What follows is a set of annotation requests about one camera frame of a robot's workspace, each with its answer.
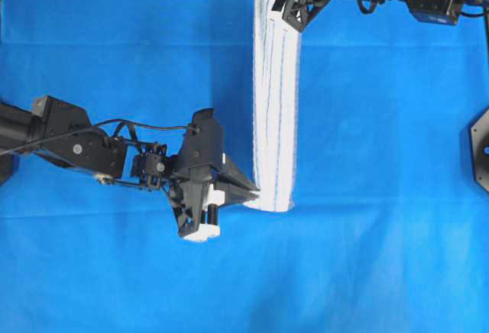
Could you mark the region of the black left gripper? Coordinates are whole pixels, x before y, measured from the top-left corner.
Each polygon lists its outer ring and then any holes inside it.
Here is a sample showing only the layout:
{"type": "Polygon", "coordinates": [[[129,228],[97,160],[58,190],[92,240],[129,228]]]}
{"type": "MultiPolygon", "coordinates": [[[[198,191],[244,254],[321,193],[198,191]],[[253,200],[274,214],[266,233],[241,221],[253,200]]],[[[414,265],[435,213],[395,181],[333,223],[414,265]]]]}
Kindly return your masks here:
{"type": "Polygon", "coordinates": [[[206,224],[206,198],[219,172],[219,190],[225,192],[222,207],[244,205],[258,199],[259,188],[228,155],[223,155],[223,129],[214,110],[193,114],[174,159],[168,196],[177,223],[177,234],[187,241],[207,241],[219,228],[206,224]]]}

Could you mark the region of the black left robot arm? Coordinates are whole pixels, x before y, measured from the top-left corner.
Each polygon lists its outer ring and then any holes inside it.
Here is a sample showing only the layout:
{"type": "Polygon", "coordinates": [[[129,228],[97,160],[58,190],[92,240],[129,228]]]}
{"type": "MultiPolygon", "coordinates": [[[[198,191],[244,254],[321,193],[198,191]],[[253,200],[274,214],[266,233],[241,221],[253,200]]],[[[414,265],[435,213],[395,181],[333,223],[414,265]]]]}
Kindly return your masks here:
{"type": "Polygon", "coordinates": [[[219,209],[258,198],[259,189],[224,151],[224,131],[213,109],[195,112],[175,155],[167,145],[138,139],[140,124],[116,119],[112,134],[86,110],[44,96],[30,111],[1,104],[1,181],[14,157],[35,154],[53,165],[93,176],[101,185],[161,191],[176,219],[177,234],[191,242],[220,235],[219,209]]]}

